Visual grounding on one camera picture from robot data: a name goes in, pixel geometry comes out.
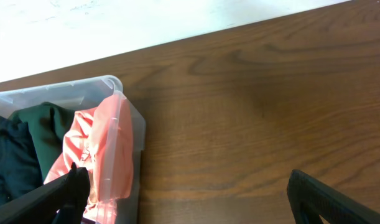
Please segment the pink printed shirt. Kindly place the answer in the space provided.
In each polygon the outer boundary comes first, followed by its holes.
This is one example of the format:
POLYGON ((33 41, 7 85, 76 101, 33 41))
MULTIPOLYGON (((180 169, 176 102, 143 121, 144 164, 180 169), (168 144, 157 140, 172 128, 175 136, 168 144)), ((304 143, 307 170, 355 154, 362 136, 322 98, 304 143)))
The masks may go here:
POLYGON ((122 94, 111 95, 95 108, 75 112, 71 128, 63 137, 62 153, 45 182, 66 174, 72 163, 85 167, 91 187, 83 216, 99 223, 114 223, 116 201, 131 194, 133 150, 129 101, 122 94))

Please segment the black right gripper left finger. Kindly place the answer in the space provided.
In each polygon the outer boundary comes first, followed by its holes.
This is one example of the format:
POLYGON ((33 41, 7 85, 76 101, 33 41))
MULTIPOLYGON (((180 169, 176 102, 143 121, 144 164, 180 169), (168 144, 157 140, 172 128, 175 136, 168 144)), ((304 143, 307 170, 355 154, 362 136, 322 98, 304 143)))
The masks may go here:
POLYGON ((70 171, 0 206, 0 223, 81 223, 90 195, 90 178, 84 167, 70 171))

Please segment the small black garment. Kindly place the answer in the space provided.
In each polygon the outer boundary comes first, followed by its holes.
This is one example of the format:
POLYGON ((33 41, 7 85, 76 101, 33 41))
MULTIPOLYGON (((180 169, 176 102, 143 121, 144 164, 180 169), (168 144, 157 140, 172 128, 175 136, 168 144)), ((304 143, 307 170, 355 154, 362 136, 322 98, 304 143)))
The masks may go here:
POLYGON ((27 123, 0 116, 0 206, 43 185, 27 123))

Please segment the dark green camisole top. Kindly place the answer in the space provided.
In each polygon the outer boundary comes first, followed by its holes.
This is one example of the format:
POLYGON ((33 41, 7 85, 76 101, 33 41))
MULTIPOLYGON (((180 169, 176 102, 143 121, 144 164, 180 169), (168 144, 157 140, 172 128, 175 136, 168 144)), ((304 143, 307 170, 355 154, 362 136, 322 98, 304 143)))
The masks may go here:
POLYGON ((75 112, 50 102, 43 102, 13 112, 9 119, 26 123, 35 147, 42 179, 62 153, 63 137, 69 131, 75 112))

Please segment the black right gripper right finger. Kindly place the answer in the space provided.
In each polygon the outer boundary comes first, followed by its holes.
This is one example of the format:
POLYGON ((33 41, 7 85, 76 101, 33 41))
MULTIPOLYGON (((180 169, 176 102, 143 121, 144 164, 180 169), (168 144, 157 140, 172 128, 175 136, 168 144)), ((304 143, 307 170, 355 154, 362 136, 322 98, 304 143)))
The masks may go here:
POLYGON ((287 196, 297 224, 380 223, 380 213, 365 207, 301 170, 291 172, 287 196))

